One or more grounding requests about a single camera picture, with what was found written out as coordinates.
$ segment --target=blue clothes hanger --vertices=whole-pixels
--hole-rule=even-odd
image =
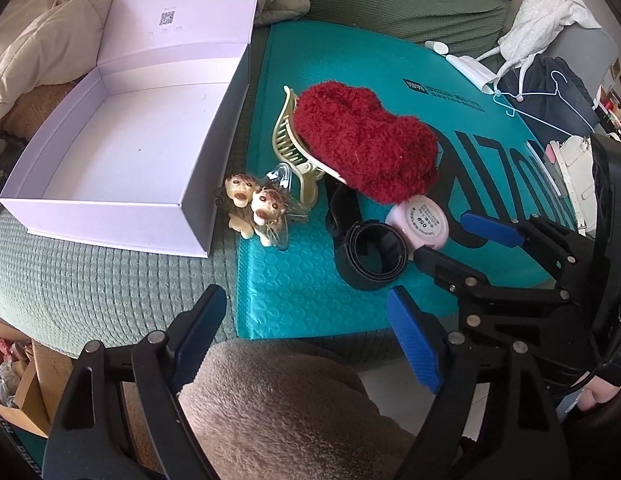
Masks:
[[[555,81],[555,92],[526,92],[523,94],[520,94],[518,96],[510,94],[508,92],[502,92],[501,90],[498,90],[497,88],[495,88],[495,94],[493,95],[493,102],[500,105],[501,107],[504,107],[507,109],[507,116],[509,117],[514,117],[515,116],[515,112],[517,112],[520,115],[524,115],[526,117],[530,117],[531,119],[535,119],[536,121],[539,121],[542,124],[546,124],[546,126],[549,126],[551,128],[554,128],[555,130],[558,130],[559,132],[562,132],[563,134],[566,134],[568,136],[572,136],[574,134],[568,133],[565,130],[562,130],[561,128],[558,128],[557,126],[555,126],[554,124],[550,124],[547,123],[546,121],[541,120],[540,118],[537,118],[533,115],[527,114],[526,112],[523,112],[521,110],[517,110],[516,108],[513,108],[511,105],[507,105],[504,103],[501,103],[497,100],[498,97],[500,96],[510,96],[513,99],[516,99],[518,102],[523,101],[524,96],[529,96],[529,95],[546,95],[546,96],[558,96],[562,101],[564,101],[570,108],[571,110],[573,110],[577,115],[579,115],[579,118],[582,119],[587,125],[588,127],[591,129],[591,131],[594,133],[595,130],[593,129],[593,126],[591,126],[588,121],[582,117],[582,115],[575,110],[575,108],[571,105],[571,103],[569,103],[568,101],[566,101],[566,99],[564,97],[562,97],[561,92],[559,92],[559,82],[557,79],[555,79],[555,74],[559,74],[561,76],[562,79],[564,79],[565,83],[568,83],[569,80],[566,79],[566,76],[560,72],[559,70],[553,70],[551,72],[551,78],[553,81]]]

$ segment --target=monkey figurine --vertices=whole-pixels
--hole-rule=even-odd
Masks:
[[[273,241],[268,236],[268,230],[278,235],[285,225],[284,215],[287,206],[284,197],[276,189],[262,188],[253,194],[250,208],[255,224],[258,227],[266,227],[266,229],[256,228],[255,232],[259,235],[262,245],[270,247]]]
[[[224,181],[224,187],[233,203],[243,208],[250,203],[253,193],[259,189],[259,184],[253,177],[239,173],[228,177]]]
[[[233,213],[228,213],[228,227],[241,234],[241,237],[244,238],[244,240],[252,238],[255,234],[253,226],[249,222],[233,215]]]

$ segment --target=white box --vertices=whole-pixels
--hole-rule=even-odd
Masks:
[[[113,0],[97,68],[37,131],[1,203],[32,234],[207,257],[256,2]]]

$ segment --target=white tube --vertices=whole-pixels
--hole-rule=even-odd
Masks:
[[[446,43],[442,43],[441,41],[427,41],[424,46],[428,50],[438,53],[440,56],[448,54],[448,45]]]

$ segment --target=red fluffy slipper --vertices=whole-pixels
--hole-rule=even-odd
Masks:
[[[380,204],[424,194],[437,179],[437,138],[413,116],[384,110],[374,92],[329,81],[302,92],[293,123],[309,151]]]

